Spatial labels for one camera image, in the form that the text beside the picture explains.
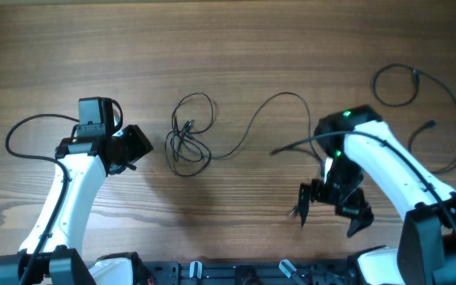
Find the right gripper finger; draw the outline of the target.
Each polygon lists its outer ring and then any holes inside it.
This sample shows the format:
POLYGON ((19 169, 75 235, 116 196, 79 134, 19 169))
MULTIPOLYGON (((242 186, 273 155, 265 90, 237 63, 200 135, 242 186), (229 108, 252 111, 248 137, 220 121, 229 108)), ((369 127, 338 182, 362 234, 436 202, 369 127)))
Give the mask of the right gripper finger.
POLYGON ((351 215, 351 222, 347 232, 349 238, 370 226, 374 221, 371 206, 365 200, 362 189, 356 189, 350 195, 346 208, 346 212, 351 215))
POLYGON ((301 219, 301 227, 304 227, 310 210, 312 186, 311 184, 300 184, 298 191, 297 211, 301 219))

